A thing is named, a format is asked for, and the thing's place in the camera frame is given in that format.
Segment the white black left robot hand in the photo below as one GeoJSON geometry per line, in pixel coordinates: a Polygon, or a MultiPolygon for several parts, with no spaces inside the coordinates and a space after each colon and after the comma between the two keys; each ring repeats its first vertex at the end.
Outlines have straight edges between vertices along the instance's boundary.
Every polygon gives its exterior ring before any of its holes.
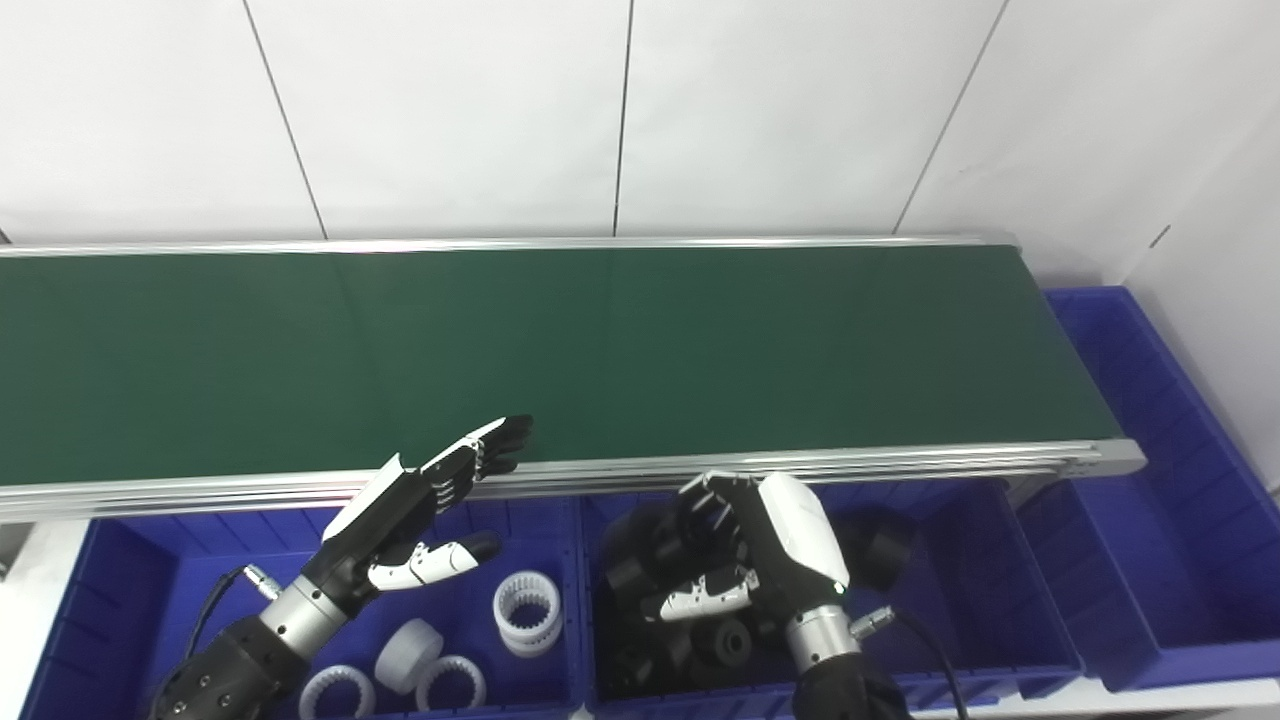
{"type": "Polygon", "coordinates": [[[428,544],[435,520],[488,477],[512,473],[527,442],[530,415],[500,416],[462,436],[421,466],[393,456],[329,523],[320,550],[302,566],[307,594],[356,618],[378,596],[458,577],[502,550],[493,530],[428,544]]]}

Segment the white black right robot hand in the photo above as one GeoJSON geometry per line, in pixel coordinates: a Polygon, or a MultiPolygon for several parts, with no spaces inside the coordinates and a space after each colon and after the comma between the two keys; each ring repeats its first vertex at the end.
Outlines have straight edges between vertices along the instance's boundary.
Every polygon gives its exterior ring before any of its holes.
{"type": "Polygon", "coordinates": [[[785,626],[813,618],[847,623],[850,573],[815,492],[782,471],[705,471],[680,488],[678,528],[695,564],[664,593],[641,600],[649,623],[680,623],[754,607],[785,626]]]}

